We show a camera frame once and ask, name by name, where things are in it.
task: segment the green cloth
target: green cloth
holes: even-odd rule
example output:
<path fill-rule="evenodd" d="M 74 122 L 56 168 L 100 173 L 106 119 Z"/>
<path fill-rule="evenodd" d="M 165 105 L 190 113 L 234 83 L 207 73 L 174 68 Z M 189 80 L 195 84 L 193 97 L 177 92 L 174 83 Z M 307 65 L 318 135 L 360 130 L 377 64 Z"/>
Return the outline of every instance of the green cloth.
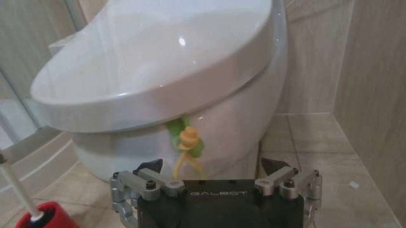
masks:
<path fill-rule="evenodd" d="M 185 130 L 185 128 L 187 126 L 190 126 L 191 121 L 190 121 L 190 117 L 187 115 L 182 116 L 181 118 L 170 121 L 166 123 L 166 127 L 170 131 L 171 137 L 173 137 L 173 144 L 175 147 L 175 150 L 181 153 L 182 150 L 179 149 L 179 144 L 181 144 L 181 132 Z M 205 143 L 203 140 L 199 140 L 199 144 L 198 146 L 189 150 L 189 154 L 194 157 L 194 158 L 199 158 L 202 156 L 202 152 L 205 149 Z"/>

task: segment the toilet brush handle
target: toilet brush handle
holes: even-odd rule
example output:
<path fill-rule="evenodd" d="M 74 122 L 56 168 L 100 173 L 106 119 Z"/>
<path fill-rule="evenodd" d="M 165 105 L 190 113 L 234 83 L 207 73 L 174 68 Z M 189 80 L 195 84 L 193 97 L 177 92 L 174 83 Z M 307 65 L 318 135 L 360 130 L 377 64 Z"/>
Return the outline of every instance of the toilet brush handle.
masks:
<path fill-rule="evenodd" d="M 26 192 L 26 189 L 14 173 L 12 167 L 11 167 L 10 163 L 7 162 L 7 160 L 4 159 L 2 154 L 0 154 L 0 172 L 2 172 L 6 180 L 14 187 L 14 192 L 18 195 L 22 203 L 24 204 L 24 206 L 31 214 L 31 221 L 32 222 L 38 221 L 43 217 L 44 212 L 38 210 L 38 207 L 35 206 L 35 204 Z"/>

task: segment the white debris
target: white debris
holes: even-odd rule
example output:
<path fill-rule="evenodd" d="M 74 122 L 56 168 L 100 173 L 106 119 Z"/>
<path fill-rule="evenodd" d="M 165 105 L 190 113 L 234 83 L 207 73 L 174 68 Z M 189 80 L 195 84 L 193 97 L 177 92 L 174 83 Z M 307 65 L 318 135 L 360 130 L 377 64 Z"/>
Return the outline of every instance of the white debris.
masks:
<path fill-rule="evenodd" d="M 349 185 L 350 185 L 350 187 L 353 189 L 358 189 L 360 188 L 360 184 L 357 182 L 354 182 L 354 181 L 352 181 Z"/>

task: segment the red toilet brush holder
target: red toilet brush holder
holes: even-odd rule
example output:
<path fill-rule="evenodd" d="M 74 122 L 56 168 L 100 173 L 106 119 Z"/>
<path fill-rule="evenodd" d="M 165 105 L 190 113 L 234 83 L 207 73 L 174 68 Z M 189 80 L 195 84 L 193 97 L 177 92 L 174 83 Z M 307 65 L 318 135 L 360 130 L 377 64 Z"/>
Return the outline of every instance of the red toilet brush holder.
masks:
<path fill-rule="evenodd" d="M 79 228 L 59 203 L 44 203 L 38 206 L 38 209 L 44 212 L 43 218 L 34 223 L 31 214 L 26 213 L 16 228 Z"/>

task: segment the beige tile floor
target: beige tile floor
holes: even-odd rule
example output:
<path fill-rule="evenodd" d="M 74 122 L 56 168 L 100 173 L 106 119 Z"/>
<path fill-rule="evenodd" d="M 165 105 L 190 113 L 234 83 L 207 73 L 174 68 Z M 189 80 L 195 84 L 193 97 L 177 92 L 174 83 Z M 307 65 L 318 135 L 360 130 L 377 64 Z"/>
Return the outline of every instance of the beige tile floor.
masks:
<path fill-rule="evenodd" d="M 262 156 L 285 160 L 324 175 L 324 205 L 313 228 L 400 228 L 392 210 L 330 114 L 277 115 L 262 143 Z M 353 189 L 349 183 L 360 184 Z M 35 203 L 58 201 L 82 228 L 123 228 L 110 206 L 109 184 L 79 163 L 36 196 Z M 14 210 L 0 222 L 14 228 L 24 214 Z"/>
<path fill-rule="evenodd" d="M 262 145 L 262 157 L 302 170 L 316 168 L 324 175 L 316 228 L 401 227 L 332 114 L 277 115 Z"/>

